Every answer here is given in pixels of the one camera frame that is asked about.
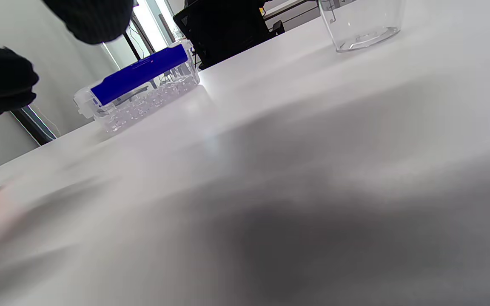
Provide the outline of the person's right hand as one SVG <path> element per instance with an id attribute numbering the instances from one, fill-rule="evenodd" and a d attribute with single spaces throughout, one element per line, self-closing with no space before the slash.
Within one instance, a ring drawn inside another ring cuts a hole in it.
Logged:
<path id="1" fill-rule="evenodd" d="M 45 0 L 43 4 L 76 39 L 88 45 L 124 35 L 134 8 L 133 0 Z"/>

